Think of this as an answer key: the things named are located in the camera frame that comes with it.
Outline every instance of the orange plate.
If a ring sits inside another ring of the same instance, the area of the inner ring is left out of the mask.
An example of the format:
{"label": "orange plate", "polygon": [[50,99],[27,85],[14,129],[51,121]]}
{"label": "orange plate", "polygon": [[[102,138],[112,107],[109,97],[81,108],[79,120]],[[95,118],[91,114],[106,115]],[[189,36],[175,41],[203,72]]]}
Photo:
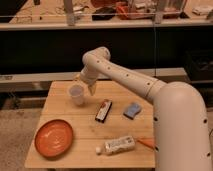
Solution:
{"label": "orange plate", "polygon": [[64,120],[52,120],[44,124],[35,137],[36,150],[44,157],[56,157],[64,153],[73,141],[73,130]]}

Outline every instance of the wooden table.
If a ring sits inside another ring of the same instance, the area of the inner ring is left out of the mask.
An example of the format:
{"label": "wooden table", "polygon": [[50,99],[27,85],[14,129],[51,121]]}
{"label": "wooden table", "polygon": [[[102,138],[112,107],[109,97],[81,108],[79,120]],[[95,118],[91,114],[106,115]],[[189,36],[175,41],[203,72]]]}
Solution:
{"label": "wooden table", "polygon": [[[97,156],[95,148],[105,140],[132,135],[137,138],[153,137],[152,106],[113,81],[97,82],[94,96],[90,96],[85,87],[86,103],[77,107],[70,99],[67,90],[75,84],[73,81],[53,82],[37,126],[37,130],[47,121],[64,119],[74,130],[74,142],[69,151],[58,160],[52,161],[42,157],[30,146],[25,167],[27,168],[154,168],[154,151],[138,142],[133,151],[113,156]],[[113,101],[112,108],[105,123],[95,121],[95,115],[104,99]],[[131,103],[137,102],[142,111],[130,120],[122,113]]]}

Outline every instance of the white paper cup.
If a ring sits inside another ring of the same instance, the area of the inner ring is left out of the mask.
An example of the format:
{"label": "white paper cup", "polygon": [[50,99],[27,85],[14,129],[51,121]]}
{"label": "white paper cup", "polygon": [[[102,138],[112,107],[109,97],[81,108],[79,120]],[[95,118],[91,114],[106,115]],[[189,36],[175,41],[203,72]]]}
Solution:
{"label": "white paper cup", "polygon": [[83,105],[84,104],[84,88],[80,85],[73,85],[69,89],[69,94],[77,106]]}

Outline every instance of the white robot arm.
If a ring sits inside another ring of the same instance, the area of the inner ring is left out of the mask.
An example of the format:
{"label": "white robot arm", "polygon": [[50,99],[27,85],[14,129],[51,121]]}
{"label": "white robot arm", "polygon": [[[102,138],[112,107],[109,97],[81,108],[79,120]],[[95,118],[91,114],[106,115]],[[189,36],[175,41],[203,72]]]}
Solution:
{"label": "white robot arm", "polygon": [[166,84],[109,59],[105,47],[85,53],[80,79],[91,86],[102,73],[153,104],[156,171],[212,171],[206,108],[198,91],[183,82]]}

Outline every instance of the blue sponge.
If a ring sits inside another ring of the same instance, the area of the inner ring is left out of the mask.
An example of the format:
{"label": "blue sponge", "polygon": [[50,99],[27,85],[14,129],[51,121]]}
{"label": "blue sponge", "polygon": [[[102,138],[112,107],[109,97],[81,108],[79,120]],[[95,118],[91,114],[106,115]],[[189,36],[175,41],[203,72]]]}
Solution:
{"label": "blue sponge", "polygon": [[135,115],[137,115],[141,111],[141,106],[137,103],[131,103],[124,111],[124,116],[134,119]]}

